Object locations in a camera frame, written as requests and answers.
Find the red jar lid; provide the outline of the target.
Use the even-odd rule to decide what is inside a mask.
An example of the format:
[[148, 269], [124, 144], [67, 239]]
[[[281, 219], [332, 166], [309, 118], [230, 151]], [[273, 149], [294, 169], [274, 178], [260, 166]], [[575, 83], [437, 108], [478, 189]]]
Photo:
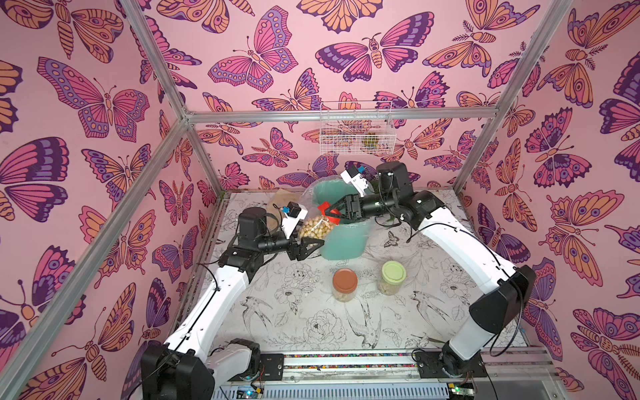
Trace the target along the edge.
[[321, 215], [335, 225], [340, 225], [342, 213], [329, 202], [324, 202], [318, 206]]

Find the clear jar of peanuts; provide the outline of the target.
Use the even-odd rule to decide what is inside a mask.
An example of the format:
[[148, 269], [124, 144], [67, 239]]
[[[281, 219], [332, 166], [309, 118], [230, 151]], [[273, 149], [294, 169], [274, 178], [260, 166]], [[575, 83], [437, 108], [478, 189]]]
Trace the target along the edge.
[[335, 223], [323, 215], [319, 210], [316, 208], [312, 209], [308, 212], [308, 215], [303, 220], [302, 225], [298, 230], [298, 239], [300, 241], [304, 238], [325, 240], [326, 236], [328, 236], [336, 226], [337, 225]]

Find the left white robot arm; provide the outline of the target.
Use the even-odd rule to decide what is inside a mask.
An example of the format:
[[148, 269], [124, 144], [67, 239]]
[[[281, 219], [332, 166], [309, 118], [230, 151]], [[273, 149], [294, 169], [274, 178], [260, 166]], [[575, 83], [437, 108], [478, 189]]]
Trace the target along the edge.
[[212, 346], [233, 304], [267, 264], [266, 256], [284, 253], [292, 261], [303, 261], [324, 244], [298, 236], [298, 227], [308, 216], [305, 206], [291, 202], [279, 211], [275, 229], [268, 226], [272, 215], [265, 208], [240, 213], [236, 233], [216, 260], [212, 281], [191, 313], [164, 344], [143, 353], [142, 380], [132, 398], [210, 399], [232, 378], [260, 376], [257, 343], [234, 339], [217, 351]]

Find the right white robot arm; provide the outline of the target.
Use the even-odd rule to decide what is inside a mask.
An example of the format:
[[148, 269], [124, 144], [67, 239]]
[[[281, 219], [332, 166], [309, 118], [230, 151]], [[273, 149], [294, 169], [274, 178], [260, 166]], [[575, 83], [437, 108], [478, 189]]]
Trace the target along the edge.
[[529, 266], [512, 263], [492, 250], [466, 229], [435, 194], [415, 191], [404, 163], [383, 163], [376, 171], [376, 193], [365, 192], [368, 181], [360, 168], [348, 168], [341, 176], [357, 193], [332, 204], [322, 203], [318, 209], [337, 224], [359, 223], [388, 214], [408, 224], [415, 234], [433, 240], [476, 283], [483, 294], [470, 305], [467, 320], [443, 345], [439, 357], [443, 372], [458, 378], [470, 369], [487, 343], [495, 343], [511, 321], [522, 321], [536, 274]]

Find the clear plastic bin liner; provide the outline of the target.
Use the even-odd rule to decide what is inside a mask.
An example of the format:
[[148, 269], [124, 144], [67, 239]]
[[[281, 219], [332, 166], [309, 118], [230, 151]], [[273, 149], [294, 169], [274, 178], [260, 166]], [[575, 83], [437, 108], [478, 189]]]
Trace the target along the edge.
[[347, 185], [341, 178], [320, 178], [305, 190], [300, 198], [300, 203], [308, 211], [318, 209], [318, 206], [325, 201], [333, 203], [340, 200], [346, 194], [345, 188]]

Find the teal plastic trash bin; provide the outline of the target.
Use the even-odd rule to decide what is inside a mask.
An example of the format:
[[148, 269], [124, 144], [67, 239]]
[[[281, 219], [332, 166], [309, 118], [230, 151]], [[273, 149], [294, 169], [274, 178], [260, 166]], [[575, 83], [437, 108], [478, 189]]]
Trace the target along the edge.
[[[340, 177], [322, 178], [313, 189], [313, 204], [320, 206], [328, 202], [332, 205], [350, 194], [359, 196], [356, 188]], [[359, 258], [364, 253], [372, 229], [371, 219], [359, 223], [340, 223], [324, 239], [320, 254], [329, 261]]]

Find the brown-lid peanut jar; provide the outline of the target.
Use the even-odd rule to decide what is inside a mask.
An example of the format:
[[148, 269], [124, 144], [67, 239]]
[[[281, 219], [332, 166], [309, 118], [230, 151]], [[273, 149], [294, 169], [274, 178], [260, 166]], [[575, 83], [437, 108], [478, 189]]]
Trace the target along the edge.
[[350, 268], [341, 268], [333, 275], [333, 297], [346, 303], [355, 298], [358, 288], [358, 275]]

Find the green-lid peanut jar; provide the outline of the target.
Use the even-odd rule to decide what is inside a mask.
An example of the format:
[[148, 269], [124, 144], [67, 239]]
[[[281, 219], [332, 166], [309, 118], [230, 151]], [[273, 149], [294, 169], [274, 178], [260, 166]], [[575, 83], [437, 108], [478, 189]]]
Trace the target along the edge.
[[382, 266], [378, 289], [383, 295], [396, 295], [406, 280], [406, 277], [406, 269], [401, 263], [388, 261]]

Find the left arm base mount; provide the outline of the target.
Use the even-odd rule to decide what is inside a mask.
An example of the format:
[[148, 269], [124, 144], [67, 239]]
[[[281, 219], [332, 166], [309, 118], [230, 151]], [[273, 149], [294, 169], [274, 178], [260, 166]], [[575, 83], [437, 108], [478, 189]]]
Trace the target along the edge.
[[230, 378], [230, 382], [271, 382], [282, 381], [284, 373], [283, 353], [264, 353], [260, 358], [253, 358], [250, 361], [247, 371]]

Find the aluminium front rail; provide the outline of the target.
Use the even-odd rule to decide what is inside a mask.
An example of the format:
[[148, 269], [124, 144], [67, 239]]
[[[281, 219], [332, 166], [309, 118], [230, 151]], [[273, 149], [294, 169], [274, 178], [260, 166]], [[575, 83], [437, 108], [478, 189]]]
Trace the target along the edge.
[[[283, 380], [271, 382], [437, 380], [497, 383], [552, 381], [559, 378], [550, 356], [545, 351], [534, 348], [515, 348], [498, 358], [482, 351], [480, 354], [488, 373], [486, 378], [420, 378], [411, 357], [413, 350], [285, 352]], [[214, 381], [217, 385], [224, 385], [233, 376], [247, 371], [253, 358], [260, 358], [260, 355], [253, 354], [245, 347], [219, 349], [204, 361], [192, 355], [181, 355], [156, 347], [146, 351], [139, 365], [145, 382], [177, 373], [182, 378], [195, 375], [207, 382]]]

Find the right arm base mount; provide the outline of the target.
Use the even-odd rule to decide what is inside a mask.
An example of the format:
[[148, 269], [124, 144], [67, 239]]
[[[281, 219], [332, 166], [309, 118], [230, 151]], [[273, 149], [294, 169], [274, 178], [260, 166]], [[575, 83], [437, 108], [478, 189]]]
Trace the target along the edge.
[[458, 359], [453, 353], [443, 353], [436, 349], [427, 351], [415, 349], [411, 357], [417, 366], [420, 378], [465, 379], [488, 376], [480, 353], [464, 361]]

